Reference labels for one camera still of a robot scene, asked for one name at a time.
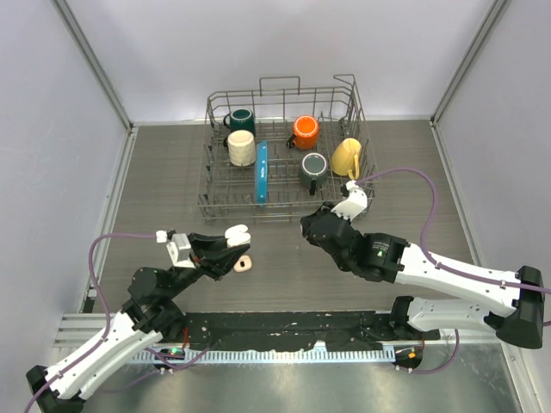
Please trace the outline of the white charging case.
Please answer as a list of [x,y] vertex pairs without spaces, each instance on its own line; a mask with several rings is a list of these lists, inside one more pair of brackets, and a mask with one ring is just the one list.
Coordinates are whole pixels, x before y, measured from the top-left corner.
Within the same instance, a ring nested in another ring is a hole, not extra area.
[[251,234],[247,225],[234,225],[226,229],[224,237],[226,239],[226,247],[232,248],[251,243]]

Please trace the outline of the beige charging case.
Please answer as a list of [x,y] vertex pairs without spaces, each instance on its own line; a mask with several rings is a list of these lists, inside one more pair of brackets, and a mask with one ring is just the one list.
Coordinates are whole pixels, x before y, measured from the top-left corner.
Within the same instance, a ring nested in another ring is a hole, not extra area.
[[248,255],[243,255],[239,258],[239,260],[235,263],[233,266],[233,269],[237,273],[243,273],[247,272],[252,269],[252,260],[251,257]]

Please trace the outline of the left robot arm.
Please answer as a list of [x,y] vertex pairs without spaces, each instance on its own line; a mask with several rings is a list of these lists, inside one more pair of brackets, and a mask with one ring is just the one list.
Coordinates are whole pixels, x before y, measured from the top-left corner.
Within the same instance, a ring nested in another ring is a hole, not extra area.
[[232,226],[221,236],[162,230],[151,238],[165,245],[170,267],[139,268],[128,288],[129,300],[115,314],[105,314],[98,333],[56,364],[32,367],[26,374],[33,394],[27,407],[82,411],[98,387],[137,353],[182,338],[187,318],[173,299],[203,276],[220,280],[251,247],[246,225]]

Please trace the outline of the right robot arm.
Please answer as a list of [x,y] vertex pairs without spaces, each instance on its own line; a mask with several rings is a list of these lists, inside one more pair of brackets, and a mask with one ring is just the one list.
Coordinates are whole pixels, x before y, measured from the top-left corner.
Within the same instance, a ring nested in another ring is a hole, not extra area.
[[301,218],[301,235],[326,252],[341,271],[366,281],[447,294],[436,301],[398,297],[388,319],[396,338],[406,340],[418,331],[482,330],[519,348],[542,348],[545,293],[539,269],[524,265],[503,271],[424,253],[404,238],[362,234],[331,208],[324,203]]

